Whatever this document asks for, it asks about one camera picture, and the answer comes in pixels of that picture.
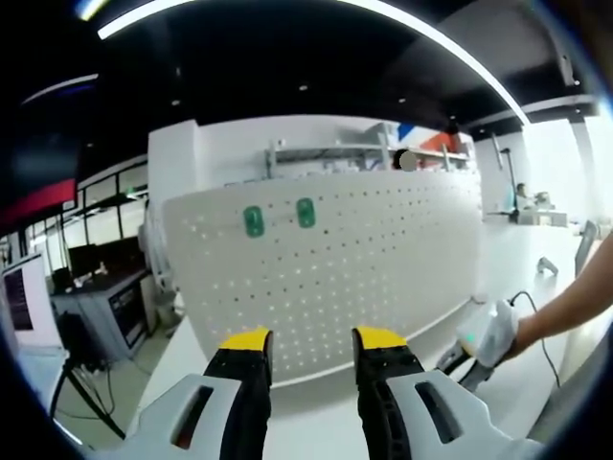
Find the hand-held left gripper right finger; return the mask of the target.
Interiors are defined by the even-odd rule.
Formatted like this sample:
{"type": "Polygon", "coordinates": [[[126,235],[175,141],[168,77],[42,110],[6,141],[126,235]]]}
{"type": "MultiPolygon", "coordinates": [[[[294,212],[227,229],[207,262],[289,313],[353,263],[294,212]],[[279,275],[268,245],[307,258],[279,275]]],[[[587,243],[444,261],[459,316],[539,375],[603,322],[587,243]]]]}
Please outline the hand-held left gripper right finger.
{"type": "Polygon", "coordinates": [[[494,426],[487,405],[427,371],[398,334],[352,330],[357,412],[371,459],[536,459],[541,445],[494,426]]]}

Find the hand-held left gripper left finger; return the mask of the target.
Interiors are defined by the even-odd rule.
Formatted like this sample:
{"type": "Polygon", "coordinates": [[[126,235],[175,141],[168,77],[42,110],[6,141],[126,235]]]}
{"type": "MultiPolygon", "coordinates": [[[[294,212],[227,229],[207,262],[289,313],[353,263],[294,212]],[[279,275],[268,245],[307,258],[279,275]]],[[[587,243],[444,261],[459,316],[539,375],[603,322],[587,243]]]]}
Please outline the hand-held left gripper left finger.
{"type": "Polygon", "coordinates": [[[227,338],[200,375],[150,404],[122,444],[124,459],[261,459],[271,416],[273,332],[227,338]]]}

